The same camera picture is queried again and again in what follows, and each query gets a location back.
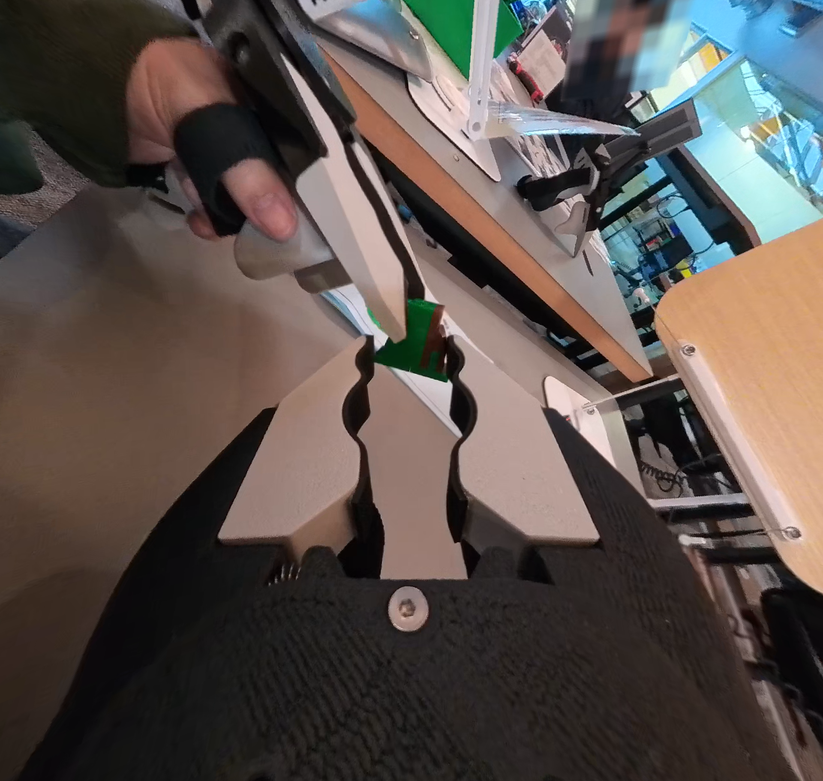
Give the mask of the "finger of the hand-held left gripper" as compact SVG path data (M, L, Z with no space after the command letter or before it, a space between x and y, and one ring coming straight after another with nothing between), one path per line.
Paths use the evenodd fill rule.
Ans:
M388 238L394 254L401 263L406 281L406 295L409 299L423 300L426 298L426 282L406 233L402 212L397 208L396 201L391 196L388 197L388 210L393 228Z
M387 214L386 201L365 173L355 138L341 134L296 66L283 63L326 149L296 177L296 194L383 331L404 339L406 275L379 214Z

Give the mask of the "person's left forearm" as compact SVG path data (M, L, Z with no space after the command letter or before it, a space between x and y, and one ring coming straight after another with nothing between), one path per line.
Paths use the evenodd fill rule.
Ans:
M148 0L1 0L2 195L44 184L29 130L89 180L129 185L132 67L152 41L194 35Z

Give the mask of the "black and white gripper device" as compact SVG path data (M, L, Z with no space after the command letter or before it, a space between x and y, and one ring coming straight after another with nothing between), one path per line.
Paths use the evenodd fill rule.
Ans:
M639 164L650 152L640 138L617 138L588 150L582 147L570 169L549 177L523 176L515 185L520 198L544 215L554 207L571 203L568 216L554 230L557 236L573 236L571 257L578 257L597 230L612 180Z

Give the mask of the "lego instruction booklet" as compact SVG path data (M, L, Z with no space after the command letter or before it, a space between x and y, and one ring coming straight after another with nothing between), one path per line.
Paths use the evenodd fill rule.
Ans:
M320 297L341 313L359 334L372 336L376 350L387 343L386 333L376 323L354 285L345 285L337 289L324 291L320 294ZM450 382L440 382L436 379L426 378L392 367L389 370L453 436L460 436L458 427L449 416L452 392Z

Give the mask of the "green and brown lego assembly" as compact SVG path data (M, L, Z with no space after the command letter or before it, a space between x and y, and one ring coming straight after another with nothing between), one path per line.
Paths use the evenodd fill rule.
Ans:
M375 351L375 363L447 383L444 320L444 305L423 299L408 300L406 337L400 342L387 340Z

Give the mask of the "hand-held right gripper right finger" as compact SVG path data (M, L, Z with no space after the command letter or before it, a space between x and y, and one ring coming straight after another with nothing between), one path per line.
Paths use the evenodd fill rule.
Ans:
M597 544L538 400L460 336L447 339L446 370L459 431L446 494L452 539L475 551Z

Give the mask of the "person's left hand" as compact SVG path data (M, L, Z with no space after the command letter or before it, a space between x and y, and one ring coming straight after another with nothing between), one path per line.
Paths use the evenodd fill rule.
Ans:
M126 90L129 163L167 164L173 159L177 125L212 105L238 105L231 69L212 47L194 38L159 39L139 54ZM222 184L254 227L271 240L294 236L299 219L289 190L262 159L228 169Z

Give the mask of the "dark grey monitor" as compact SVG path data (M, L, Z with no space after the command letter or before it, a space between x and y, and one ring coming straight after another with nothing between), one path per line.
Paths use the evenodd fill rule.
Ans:
M694 99L689 98L642 123L635 135L613 138L604 148L613 166L628 166L664 155L701 135Z

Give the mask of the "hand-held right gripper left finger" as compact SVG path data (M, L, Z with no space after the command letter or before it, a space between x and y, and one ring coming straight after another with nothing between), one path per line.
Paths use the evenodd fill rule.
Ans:
M360 428L346 425L344 410L369 382L373 354L373 338L360 336L281 400L218 532L222 543L341 551L355 538Z

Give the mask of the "clear plastic bag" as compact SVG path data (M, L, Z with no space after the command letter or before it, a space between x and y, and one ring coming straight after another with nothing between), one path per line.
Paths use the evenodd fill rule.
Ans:
M482 130L484 138L594 135L639 137L638 130L597 119L491 100Z

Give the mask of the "green storage bin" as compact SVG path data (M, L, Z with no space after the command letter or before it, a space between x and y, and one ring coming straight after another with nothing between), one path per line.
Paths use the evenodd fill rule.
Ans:
M474 0L403 0L464 78L470 75Z

